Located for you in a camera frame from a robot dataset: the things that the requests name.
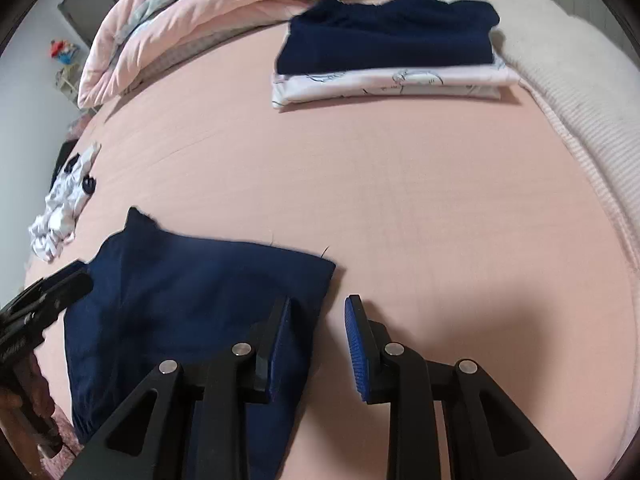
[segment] pink bed sheet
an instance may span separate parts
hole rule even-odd
[[[27,281],[91,259],[131,205],[180,233],[326,251],[339,268],[284,479],[385,477],[388,409],[359,401],[348,294],[430,360],[476,359],[580,480],[604,478],[636,354],[625,258],[532,98],[351,98],[279,114],[284,33],[231,41],[103,107],[78,146],[102,143],[76,241]],[[61,322],[38,358],[70,414]]]

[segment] folded clothes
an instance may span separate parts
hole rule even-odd
[[[499,22],[492,5],[479,0],[321,0],[291,19],[276,72],[490,64],[489,31]]]
[[[325,74],[273,75],[271,104],[282,109],[334,97],[447,95],[499,99],[498,86],[520,76],[495,56],[491,65],[442,68],[371,68]]]
[[[137,209],[88,264],[94,290],[65,316],[78,439],[86,443],[158,363],[210,360],[247,338],[276,298],[296,301],[287,369],[267,405],[246,412],[253,480],[274,480],[308,375],[314,328],[335,264],[272,246],[180,236]]]

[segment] toy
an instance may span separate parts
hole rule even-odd
[[[51,40],[51,48],[49,49],[49,55],[51,58],[56,58],[60,63],[64,65],[70,65],[73,58],[78,51],[78,46],[74,45],[70,41]]]

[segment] metal screw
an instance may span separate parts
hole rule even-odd
[[[160,373],[165,375],[172,374],[178,369],[178,363],[172,359],[168,359],[167,361],[162,361],[160,363]]]
[[[404,353],[404,346],[400,343],[387,343],[385,345],[385,352],[389,355],[402,355]]]
[[[469,359],[465,359],[464,361],[460,361],[458,364],[458,368],[460,368],[461,372],[465,374],[475,374],[478,371],[478,365],[470,361]]]
[[[237,356],[247,355],[251,351],[251,345],[249,343],[236,343],[231,351]]]

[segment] navy blue cloth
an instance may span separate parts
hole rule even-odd
[[[489,31],[499,22],[493,6],[479,0],[378,6],[320,0],[291,19],[276,72],[488,64],[494,61]]]
[[[276,298],[295,338],[271,404],[247,409],[253,480],[273,480],[284,457],[310,365],[313,332],[335,264],[310,254],[161,230],[137,209],[88,264],[94,290],[68,309],[65,347],[73,422],[86,443],[165,359],[192,364],[242,341]]]

